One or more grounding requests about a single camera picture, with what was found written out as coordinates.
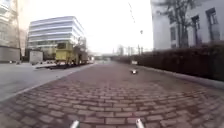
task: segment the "road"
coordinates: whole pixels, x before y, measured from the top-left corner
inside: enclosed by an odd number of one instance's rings
[[[99,63],[0,103],[0,128],[223,128],[223,91]]]
[[[43,65],[32,66],[29,63],[21,65],[0,64],[0,101],[25,89],[45,84],[84,68],[36,69],[39,66]]]

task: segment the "green hedge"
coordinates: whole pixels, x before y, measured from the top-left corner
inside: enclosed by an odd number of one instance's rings
[[[198,47],[123,56],[117,61],[224,81],[224,42]]]

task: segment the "curb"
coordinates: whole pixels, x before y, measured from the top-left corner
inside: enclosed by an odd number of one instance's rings
[[[145,66],[138,66],[143,69],[149,70],[149,71],[154,71],[154,72],[159,72],[163,73],[166,75],[170,75],[179,79],[183,80],[188,80],[191,82],[195,82],[201,85],[206,85],[209,87],[214,87],[217,89],[223,89],[224,90],[224,82],[222,81],[217,81],[217,80],[211,80],[211,79],[206,79],[206,78],[201,78],[201,77],[196,77],[196,76],[190,76],[190,75],[185,75],[185,74],[180,74],[180,73],[175,73],[175,72],[170,72],[170,71],[165,71],[165,70],[160,70],[160,69],[155,69],[155,68],[150,68],[150,67],[145,67]]]

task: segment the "building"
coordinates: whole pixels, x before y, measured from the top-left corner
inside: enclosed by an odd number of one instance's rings
[[[0,45],[19,48],[16,1],[0,1]]]
[[[196,6],[189,8],[187,18],[193,23],[188,27],[188,46],[224,40],[224,0],[198,0]],[[176,48],[177,27],[165,16],[155,15],[158,7],[152,7],[154,49]]]
[[[29,27],[28,48],[41,49],[45,55],[51,55],[57,43],[77,44],[80,37],[85,37],[84,29],[74,16],[33,21]]]

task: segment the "sidewalk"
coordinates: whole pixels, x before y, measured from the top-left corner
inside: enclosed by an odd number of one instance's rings
[[[0,104],[0,128],[221,128],[220,91],[116,63],[42,85]]]

